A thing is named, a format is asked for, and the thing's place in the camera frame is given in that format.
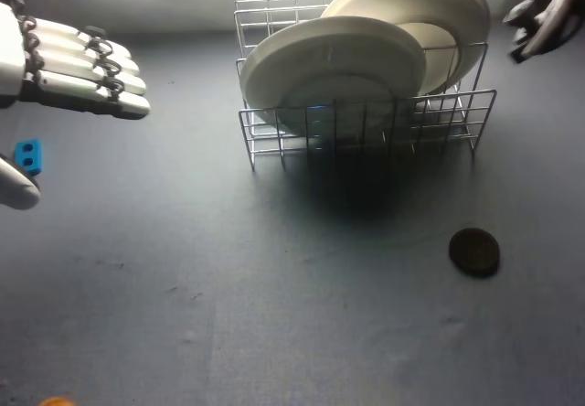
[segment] dish rack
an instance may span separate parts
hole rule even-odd
[[[241,55],[236,63],[238,75],[246,57],[263,39],[285,27],[319,17],[332,1],[234,0],[234,19]],[[282,109],[251,109],[243,100],[244,109],[239,111],[239,124],[252,171],[255,170],[256,158],[261,155],[279,155],[283,164],[287,155],[306,154],[310,157],[317,152],[328,152],[335,157],[346,153],[381,151],[384,156],[391,156],[404,154],[406,150],[411,155],[417,155],[424,148],[442,153],[448,144],[465,141],[474,154],[496,97],[495,90],[478,89],[487,43],[424,48],[423,51],[430,54],[433,50],[450,50],[452,58],[447,74],[450,76],[454,71],[453,62],[458,48],[481,50],[478,62],[466,77],[451,87],[442,88],[441,93],[434,95],[386,102],[361,102],[358,111],[362,113],[362,126],[361,130],[356,130],[355,136],[337,136],[340,105],[336,102],[328,106],[295,108],[299,111],[300,121],[304,123],[305,134],[301,137],[289,133],[283,127],[279,120]],[[383,124],[372,129],[367,126],[367,121],[368,112],[372,112],[374,107],[378,110],[387,108],[388,117]],[[273,120],[267,123],[260,115]],[[314,123],[320,123],[319,130],[323,131],[324,118],[329,123],[328,130],[331,131],[327,134],[327,139],[323,139],[322,135],[312,134]]]

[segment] metal wire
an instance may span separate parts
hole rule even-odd
[[[246,57],[263,39],[284,27],[319,17],[328,2],[331,0],[234,0],[236,7],[234,20],[241,55],[241,59],[237,60],[238,75]],[[344,139],[340,139],[338,136],[340,105],[336,101],[329,106],[287,107],[298,109],[299,121],[304,123],[304,136],[296,136],[281,122],[282,116],[279,115],[281,109],[250,109],[243,100],[244,109],[239,111],[239,124],[252,170],[255,170],[257,155],[279,155],[284,166],[284,158],[287,155],[306,154],[309,161],[313,152],[323,152],[327,148],[332,150],[333,158],[342,150],[355,150],[362,154],[365,149],[376,148],[390,156],[393,149],[401,145],[404,147],[406,144],[414,154],[417,154],[422,145],[435,143],[440,146],[442,153],[449,143],[466,141],[475,154],[497,94],[495,90],[478,90],[487,43],[424,48],[424,52],[426,54],[432,50],[450,50],[451,62],[448,71],[450,77],[456,72],[455,56],[458,48],[481,50],[475,71],[465,79],[471,82],[469,91],[463,91],[463,84],[458,81],[450,88],[441,88],[442,93],[436,95],[408,100],[363,102],[361,127],[357,128],[353,141],[343,136]],[[374,104],[383,109],[382,112],[388,112],[385,123],[379,127],[370,127],[367,124],[370,116],[368,105]],[[328,136],[330,145],[324,144],[322,137],[311,134],[312,127],[323,121],[313,118],[313,111],[317,107],[321,112],[327,109],[333,114],[331,128],[327,129],[331,130],[331,135]],[[404,115],[406,125],[404,121],[401,121],[401,124],[397,122],[399,115]],[[266,123],[262,118],[271,118],[271,121]],[[397,132],[404,128],[408,131],[405,135],[408,136],[407,142],[397,137]]]

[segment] metal rack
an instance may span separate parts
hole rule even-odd
[[[234,0],[234,19],[238,33],[241,59],[237,60],[238,74],[243,62],[263,39],[274,32],[319,17],[333,0]],[[456,50],[461,47],[424,48],[425,54],[433,50],[452,51],[448,75],[452,75]],[[479,90],[478,83],[487,53],[487,43],[466,45],[463,48],[479,48],[481,57],[467,76],[441,93],[407,100],[387,102],[363,102],[358,111],[362,115],[361,130],[354,136],[337,136],[337,119],[340,105],[303,106],[299,121],[304,123],[302,137],[291,134],[280,121],[281,108],[251,109],[245,100],[239,111],[239,123],[250,159],[255,169],[256,157],[279,155],[282,162],[287,155],[329,152],[334,157],[342,153],[382,151],[390,156],[407,150],[416,155],[423,147],[436,148],[440,152],[447,144],[467,142],[474,153],[484,132],[494,105],[495,90]],[[370,127],[368,115],[375,109],[387,109],[382,124]],[[314,121],[316,111],[320,116]],[[314,123],[322,123],[326,117],[330,123],[327,138],[314,134]]]

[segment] orange object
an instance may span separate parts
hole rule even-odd
[[[61,397],[51,397],[40,402],[38,406],[75,406],[75,403]]]

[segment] gray table surface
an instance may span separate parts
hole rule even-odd
[[[474,164],[350,185],[250,171],[232,34],[130,41],[152,114],[17,105],[42,201],[0,209],[0,401],[103,405],[581,405],[585,35],[516,66]],[[502,269],[447,258],[481,226]]]

